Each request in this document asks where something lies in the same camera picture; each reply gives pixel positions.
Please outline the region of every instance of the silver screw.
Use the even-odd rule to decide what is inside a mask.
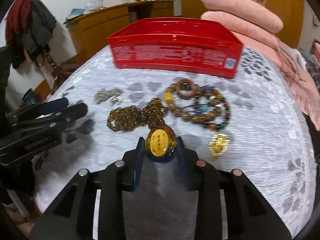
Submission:
[[[206,165],[205,161],[203,161],[203,160],[198,160],[196,162],[196,164],[197,164],[198,167],[204,167]]]
[[[88,170],[87,170],[87,169],[81,169],[81,170],[79,170],[79,172],[78,172],[78,174],[79,174],[81,177],[87,175],[87,173],[88,173]]]
[[[123,160],[119,160],[119,161],[116,161],[115,165],[119,168],[119,167],[122,167],[124,166],[124,161]]]
[[[239,170],[239,169],[235,169],[235,170],[233,170],[233,174],[236,175],[236,176],[241,176],[242,175],[242,171]]]

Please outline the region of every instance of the red plastic basket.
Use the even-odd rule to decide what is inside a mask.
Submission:
[[[117,68],[148,68],[233,78],[243,44],[220,23],[147,18],[109,38]]]

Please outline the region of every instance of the maroon garment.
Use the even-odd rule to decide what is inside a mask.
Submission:
[[[18,34],[21,30],[27,29],[30,8],[30,0],[14,1],[7,16],[7,25],[5,30],[7,44],[11,45],[16,34]]]

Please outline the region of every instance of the bed sheet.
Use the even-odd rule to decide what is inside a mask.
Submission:
[[[181,136],[186,147],[217,169],[241,169],[295,236],[308,221],[313,209],[316,164],[304,117],[277,68],[262,54],[245,47],[234,79],[205,74],[143,69],[117,69],[107,46],[75,71],[51,100],[66,97],[71,104],[88,105],[86,117],[63,132],[63,142],[49,150],[47,158],[34,159],[35,200],[43,212],[60,190],[81,168],[91,172],[105,169],[134,149],[149,129],[113,132],[106,126],[112,108],[109,102],[96,105],[93,95],[101,88],[124,90],[122,107],[144,107],[151,98],[163,98],[165,88],[181,78],[199,85],[219,88],[231,108],[223,131],[230,140],[228,150],[212,161],[208,142],[213,132],[184,122],[169,113],[165,122]],[[177,161],[167,164],[145,159],[140,186],[124,192],[127,239],[193,239],[197,193],[186,192],[181,184]],[[228,237],[225,203],[223,238]],[[97,239],[98,213],[93,237]]]

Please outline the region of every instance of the plastic bag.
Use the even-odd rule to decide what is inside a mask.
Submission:
[[[84,13],[98,10],[102,7],[103,7],[103,0],[89,0],[89,3],[87,3],[84,7]]]

